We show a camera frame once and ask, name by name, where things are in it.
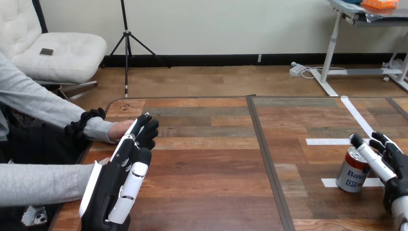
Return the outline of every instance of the black tripod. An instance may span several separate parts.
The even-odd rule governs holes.
[[[120,45],[120,43],[122,42],[123,38],[125,38],[125,46],[126,46],[126,52],[125,52],[125,59],[126,59],[126,69],[125,69],[125,97],[127,98],[128,96],[128,72],[129,72],[129,67],[128,67],[128,59],[129,56],[132,59],[132,50],[130,49],[130,38],[132,37],[134,40],[136,40],[140,45],[142,45],[142,47],[144,47],[146,50],[148,50],[155,58],[157,58],[159,61],[163,62],[163,60],[157,56],[157,54],[155,54],[152,50],[150,50],[148,47],[146,47],[142,42],[139,41],[139,39],[137,39],[134,35],[132,35],[132,32],[130,32],[128,30],[128,21],[126,20],[126,12],[125,12],[125,3],[123,2],[124,0],[120,0],[120,3],[122,4],[122,14],[123,14],[123,23],[125,24],[125,31],[123,32],[123,36],[122,38],[119,40],[119,42],[117,43],[117,45],[115,46],[114,50],[112,51],[112,53],[109,55],[110,58],[112,57],[112,55],[114,54],[114,52],[116,51],[117,47]],[[163,62],[163,64],[165,64],[165,66],[168,66],[168,68],[170,68],[171,66],[167,63],[167,62]]]

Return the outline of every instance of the bavaria can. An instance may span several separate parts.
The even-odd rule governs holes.
[[[336,184],[344,191],[357,193],[363,188],[370,166],[355,147],[350,147],[345,155]]]

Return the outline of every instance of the orange box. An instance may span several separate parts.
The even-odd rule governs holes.
[[[362,4],[377,9],[387,9],[398,7],[399,0],[363,0]]]

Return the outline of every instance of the robotic hand mount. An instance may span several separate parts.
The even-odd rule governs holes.
[[[137,141],[150,119],[146,113],[133,122],[106,165],[95,161],[79,209],[83,231],[128,230],[129,212],[152,158]]]
[[[369,146],[357,134],[350,142],[384,183],[383,204],[394,217],[395,230],[408,231],[408,156],[387,136],[375,131],[372,137]]]

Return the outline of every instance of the wooden table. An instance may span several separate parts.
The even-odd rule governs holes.
[[[407,98],[355,98],[374,129],[408,152]],[[348,146],[306,139],[364,131],[339,98],[176,98],[113,102],[108,121],[149,112],[160,121],[152,164],[129,230],[382,231],[392,217],[383,187],[325,188]],[[84,164],[115,149],[94,143]],[[50,230],[80,230],[79,201],[66,203]]]

